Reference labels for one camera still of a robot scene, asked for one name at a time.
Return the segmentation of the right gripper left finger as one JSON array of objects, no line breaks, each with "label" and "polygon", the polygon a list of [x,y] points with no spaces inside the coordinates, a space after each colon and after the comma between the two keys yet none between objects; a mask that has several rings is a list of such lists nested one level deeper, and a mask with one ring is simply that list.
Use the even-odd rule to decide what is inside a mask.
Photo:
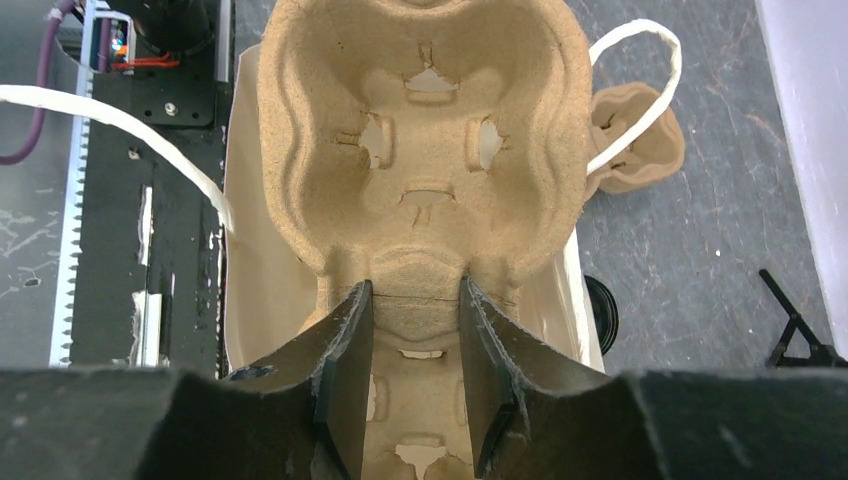
[{"label": "right gripper left finger", "polygon": [[372,285],[221,380],[178,369],[8,370],[5,479],[358,479]]}]

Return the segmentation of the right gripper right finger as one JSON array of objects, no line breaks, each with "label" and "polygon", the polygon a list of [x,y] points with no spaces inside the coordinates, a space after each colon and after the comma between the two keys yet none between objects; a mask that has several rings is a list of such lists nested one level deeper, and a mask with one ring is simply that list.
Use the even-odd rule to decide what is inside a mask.
[{"label": "right gripper right finger", "polygon": [[481,479],[843,479],[847,365],[602,374],[469,278],[459,332]]}]

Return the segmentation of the brown paper bag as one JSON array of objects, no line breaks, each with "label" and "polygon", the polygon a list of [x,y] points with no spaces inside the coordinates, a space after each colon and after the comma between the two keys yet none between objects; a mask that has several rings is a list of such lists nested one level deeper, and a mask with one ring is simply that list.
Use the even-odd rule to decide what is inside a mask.
[{"label": "brown paper bag", "polygon": [[[563,96],[531,93],[491,68],[437,88],[426,66],[403,81],[361,81],[366,109],[351,143],[317,145],[318,110],[272,82],[269,44],[249,49],[237,78],[228,170],[215,187],[175,145],[103,102],[5,85],[4,102],[98,121],[146,142],[193,182],[227,233],[224,337],[233,367],[313,326],[356,282],[374,285],[377,331],[408,358],[455,344],[459,282],[470,275],[547,345],[604,368],[575,229],[587,177],[670,108],[682,47],[637,19],[544,68],[579,94],[573,124],[532,123]],[[590,158],[592,97],[645,83],[660,93],[636,123]]]}]

